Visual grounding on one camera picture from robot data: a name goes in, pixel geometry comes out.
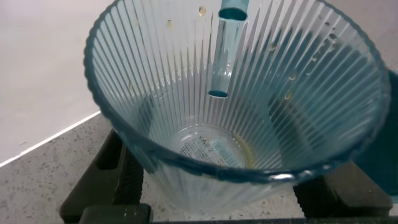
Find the white surface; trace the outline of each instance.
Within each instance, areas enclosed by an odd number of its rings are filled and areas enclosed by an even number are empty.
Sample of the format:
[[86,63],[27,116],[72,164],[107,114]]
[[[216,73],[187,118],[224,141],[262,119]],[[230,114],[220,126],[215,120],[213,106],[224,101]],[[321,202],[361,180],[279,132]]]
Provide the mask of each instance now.
[[[113,0],[0,2],[0,163],[98,110],[83,76],[83,48]],[[398,70],[398,1],[329,0]]]

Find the speckled countertop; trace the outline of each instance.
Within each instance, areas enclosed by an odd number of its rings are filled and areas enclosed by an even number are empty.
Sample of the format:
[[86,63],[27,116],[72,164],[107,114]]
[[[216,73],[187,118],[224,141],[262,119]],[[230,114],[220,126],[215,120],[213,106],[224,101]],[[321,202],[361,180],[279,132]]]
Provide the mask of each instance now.
[[[0,223],[63,223],[58,210],[94,159],[111,130],[102,115],[83,123],[0,169]],[[209,220],[303,217],[292,189],[229,214],[195,216],[171,206],[144,174],[141,202],[158,220]],[[398,215],[395,207],[392,214]]]

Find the black stand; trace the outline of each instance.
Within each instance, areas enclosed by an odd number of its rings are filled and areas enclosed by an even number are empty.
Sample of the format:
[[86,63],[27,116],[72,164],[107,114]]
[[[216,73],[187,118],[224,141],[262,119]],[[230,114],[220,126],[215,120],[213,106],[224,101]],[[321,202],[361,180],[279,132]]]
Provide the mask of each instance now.
[[[150,206],[139,203],[142,179],[142,167],[111,131],[61,206],[60,215],[65,223],[149,223]],[[398,223],[398,218],[388,217],[391,198],[353,162],[294,187],[294,192],[308,219],[200,223]]]

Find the blue-tinted cup rim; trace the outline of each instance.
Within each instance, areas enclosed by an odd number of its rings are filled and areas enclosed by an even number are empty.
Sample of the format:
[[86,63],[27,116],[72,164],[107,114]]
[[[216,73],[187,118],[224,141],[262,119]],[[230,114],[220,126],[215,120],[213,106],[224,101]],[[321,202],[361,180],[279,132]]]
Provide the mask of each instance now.
[[242,183],[251,182],[254,184],[266,184],[274,182],[301,182],[310,179],[314,176],[321,175],[326,171],[333,169],[339,164],[351,160],[355,155],[361,152],[365,146],[367,146],[375,137],[378,130],[382,127],[384,120],[388,113],[388,107],[390,102],[390,84],[387,76],[387,69],[384,62],[381,59],[379,51],[375,48],[374,43],[369,39],[368,35],[352,21],[348,16],[346,16],[339,9],[335,8],[331,4],[327,3],[325,0],[318,0],[322,2],[326,7],[333,9],[337,14],[339,14],[346,22],[348,22],[352,28],[354,28],[360,37],[363,38],[364,42],[370,49],[370,53],[374,57],[380,71],[383,72],[383,77],[386,79],[386,89],[385,94],[386,100],[384,109],[382,113],[379,114],[379,119],[375,119],[375,124],[368,132],[363,134],[363,137],[356,143],[347,147],[341,153],[330,157],[327,161],[319,162],[313,164],[309,167],[294,170],[260,170],[260,169],[243,169],[243,168],[232,168],[232,167],[222,167],[214,164],[209,164],[206,162],[198,161],[185,157],[177,152],[173,152],[166,147],[163,147],[156,142],[147,139],[139,131],[136,131],[133,127],[127,124],[120,115],[113,109],[110,103],[107,101],[104,93],[100,90],[95,74],[93,73],[93,61],[92,61],[92,50],[94,39],[96,37],[96,31],[100,27],[101,22],[104,20],[105,16],[111,12],[113,7],[116,7],[117,3],[122,0],[115,0],[111,5],[109,5],[104,12],[101,13],[99,18],[95,21],[94,26],[90,30],[90,35],[86,40],[86,47],[84,50],[84,60],[83,64],[85,66],[85,77],[88,80],[88,88],[93,94],[94,101],[101,109],[103,115],[108,118],[116,132],[121,136],[124,142],[127,141],[128,136],[134,136],[134,139],[129,139],[129,142],[139,145],[145,148],[147,153],[163,161],[164,163],[183,169],[189,173],[195,175],[208,175],[212,178],[218,180],[225,180],[229,182]]

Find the water droplet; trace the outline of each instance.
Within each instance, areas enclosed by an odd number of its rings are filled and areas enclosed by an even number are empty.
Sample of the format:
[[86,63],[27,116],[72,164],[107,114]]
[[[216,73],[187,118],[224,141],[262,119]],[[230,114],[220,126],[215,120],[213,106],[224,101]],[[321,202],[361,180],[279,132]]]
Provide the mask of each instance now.
[[292,73],[290,74],[289,80],[295,80],[296,78],[297,78],[297,72],[294,71],[294,72],[292,72]]
[[168,20],[167,22],[166,22],[166,28],[168,28],[168,29],[171,29],[172,28],[172,21],[171,20]]
[[273,51],[276,48],[276,43],[272,43],[269,45],[269,51]]
[[204,16],[206,14],[206,7],[200,6],[199,7],[199,16]]
[[337,42],[337,36],[336,36],[336,34],[329,34],[328,39],[329,39],[330,41],[332,41],[333,43]]
[[292,96],[293,96],[292,91],[287,90],[287,92],[286,92],[286,94],[285,94],[285,100],[291,99]]

